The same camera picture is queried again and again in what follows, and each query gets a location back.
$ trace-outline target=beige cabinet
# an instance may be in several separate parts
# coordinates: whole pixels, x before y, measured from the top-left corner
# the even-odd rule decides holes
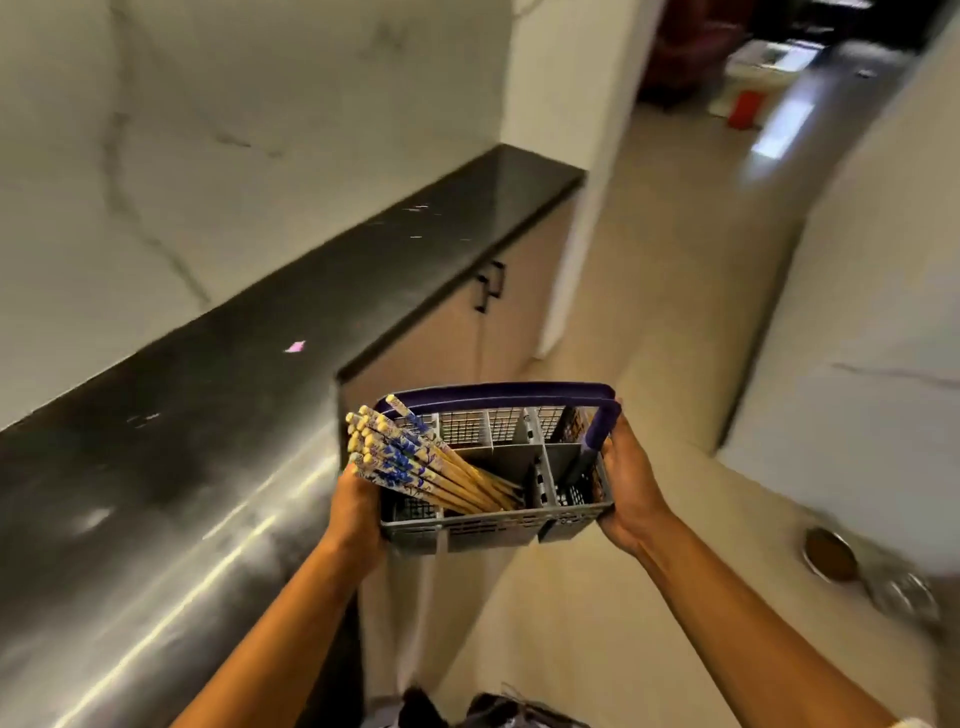
[[[406,389],[515,379],[537,350],[573,205],[554,209],[347,382],[347,410]]]
[[[515,379],[536,353],[573,205],[558,206],[488,267],[480,381]]]
[[[349,411],[391,392],[477,380],[482,285],[472,279],[414,325],[343,388]]]

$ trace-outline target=white marble backsplash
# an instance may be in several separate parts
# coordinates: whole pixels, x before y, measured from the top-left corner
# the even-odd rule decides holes
[[[13,0],[0,426],[496,143],[510,0]]]

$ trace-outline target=granite countertop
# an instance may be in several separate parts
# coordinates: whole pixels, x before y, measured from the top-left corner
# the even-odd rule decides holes
[[[499,145],[0,432],[0,724],[167,725],[324,531],[338,382],[582,179]]]

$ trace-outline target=red chair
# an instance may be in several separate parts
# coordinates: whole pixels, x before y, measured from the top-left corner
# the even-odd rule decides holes
[[[694,90],[746,39],[754,0],[667,0],[642,90]]]

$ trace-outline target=grey plastic basket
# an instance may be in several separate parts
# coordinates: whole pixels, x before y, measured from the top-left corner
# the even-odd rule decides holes
[[[408,399],[413,399],[414,395],[423,399],[423,393],[429,391],[401,393],[400,398],[410,404]],[[447,393],[449,389],[433,391]],[[604,394],[608,391],[609,401],[612,401],[612,390],[605,388]],[[388,416],[392,414],[389,405],[383,401],[377,408],[387,411]],[[596,423],[593,417],[597,411],[595,408],[562,403],[531,406],[511,403],[509,406],[453,409],[439,413],[426,411],[428,408],[429,404],[421,405],[415,411],[468,462],[522,485],[526,507],[465,516],[403,494],[384,491],[381,524],[387,540],[399,552],[425,555],[524,546],[535,537],[542,542],[563,541],[573,538],[612,505],[600,457],[596,457],[570,485],[564,487],[560,484],[561,475],[568,472],[585,450],[587,433],[593,431],[594,439],[599,438],[602,442],[610,429],[608,425],[590,427],[591,423]],[[606,414],[606,418],[599,419],[610,421],[610,412]],[[615,408],[613,421],[617,414],[619,405]],[[397,420],[397,424],[404,425],[401,420]]]

